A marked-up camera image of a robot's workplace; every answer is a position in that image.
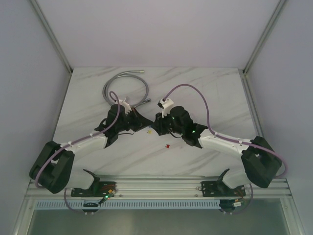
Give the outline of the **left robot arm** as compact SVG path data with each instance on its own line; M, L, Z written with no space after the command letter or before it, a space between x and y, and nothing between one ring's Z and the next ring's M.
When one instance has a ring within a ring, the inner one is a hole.
M109 147L121 132L137 132L152 123L135 108L127 110L122 105L112 105L107 117L86 137L63 144L47 142L29 176L35 180L36 186L54 194L65 188L80 188L87 196L94 197L100 191L99 178L87 169L74 168L74 163L92 152Z

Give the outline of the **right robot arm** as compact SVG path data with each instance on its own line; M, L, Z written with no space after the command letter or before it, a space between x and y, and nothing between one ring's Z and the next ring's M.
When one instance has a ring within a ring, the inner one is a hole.
M189 146L216 150L239 159L242 166L227 168L218 177L217 191L221 195L228 195L234 188L246 184L267 188L282 166L282 161L264 138L234 140L229 136L218 137L207 126L193 122L181 106L172 108L166 115L157 113L152 128L160 136L179 134Z

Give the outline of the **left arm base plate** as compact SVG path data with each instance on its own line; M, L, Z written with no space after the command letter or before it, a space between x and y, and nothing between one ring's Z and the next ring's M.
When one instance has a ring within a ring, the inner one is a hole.
M114 181L100 181L89 189L74 188L71 197L105 197L116 189Z

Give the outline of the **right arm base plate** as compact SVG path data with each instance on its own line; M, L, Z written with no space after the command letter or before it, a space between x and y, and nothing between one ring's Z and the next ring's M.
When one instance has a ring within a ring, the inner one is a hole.
M203 197L244 197L246 191L244 186L229 188L223 182L202 181L199 190Z

